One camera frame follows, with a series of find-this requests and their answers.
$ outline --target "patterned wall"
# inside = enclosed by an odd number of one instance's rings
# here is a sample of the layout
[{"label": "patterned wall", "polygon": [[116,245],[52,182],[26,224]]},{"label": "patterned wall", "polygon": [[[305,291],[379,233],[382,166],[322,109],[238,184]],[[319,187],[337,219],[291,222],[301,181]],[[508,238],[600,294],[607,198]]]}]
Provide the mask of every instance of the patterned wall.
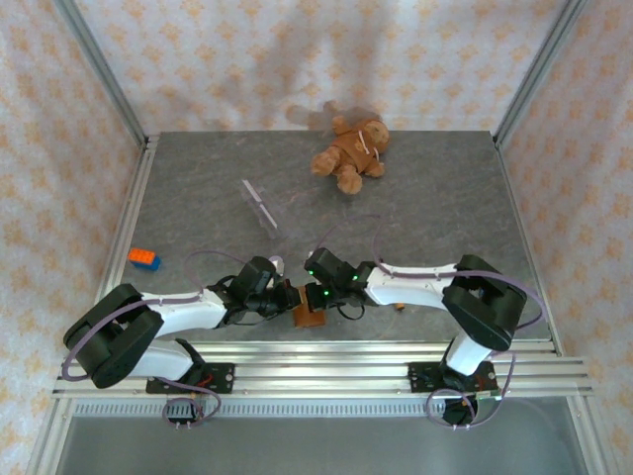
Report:
[{"label": "patterned wall", "polygon": [[633,4],[591,2],[505,160],[568,353],[633,467]]},{"label": "patterned wall", "polygon": [[24,473],[138,151],[49,0],[0,3],[0,472]]},{"label": "patterned wall", "polygon": [[494,130],[564,0],[79,0],[146,133]]}]

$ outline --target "wooden block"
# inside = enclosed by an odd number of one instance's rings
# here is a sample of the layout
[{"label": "wooden block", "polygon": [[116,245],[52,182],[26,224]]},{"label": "wooden block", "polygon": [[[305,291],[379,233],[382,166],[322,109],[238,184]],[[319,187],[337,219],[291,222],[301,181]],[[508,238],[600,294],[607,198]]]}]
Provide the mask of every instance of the wooden block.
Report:
[{"label": "wooden block", "polygon": [[325,325],[325,311],[311,312],[308,308],[308,299],[306,298],[306,287],[299,287],[302,304],[293,310],[295,319],[295,327],[298,329],[307,329],[310,327],[322,327]]}]

